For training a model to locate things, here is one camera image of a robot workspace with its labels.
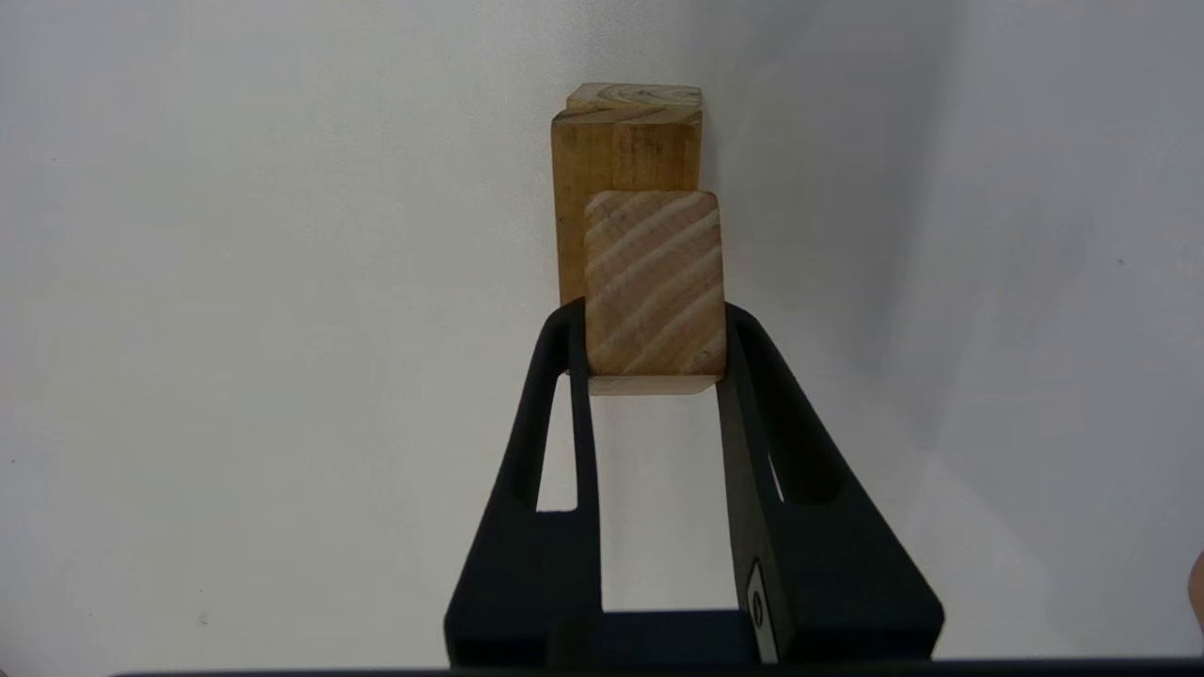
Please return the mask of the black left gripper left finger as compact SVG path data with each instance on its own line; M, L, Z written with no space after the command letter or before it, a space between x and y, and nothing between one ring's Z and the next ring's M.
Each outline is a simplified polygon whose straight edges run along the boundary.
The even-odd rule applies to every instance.
M537 510L547 429L569 381L573 510ZM600 491L588 392L585 305L545 319L506 449L444 617L453 669L539 669L556 626L601 610Z

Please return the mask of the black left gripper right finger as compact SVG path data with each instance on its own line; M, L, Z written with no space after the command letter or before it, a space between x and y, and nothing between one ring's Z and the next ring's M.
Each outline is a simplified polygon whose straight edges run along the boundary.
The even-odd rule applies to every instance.
M944 608L771 335L726 310L718 384L739 607L767 664L929 659Z

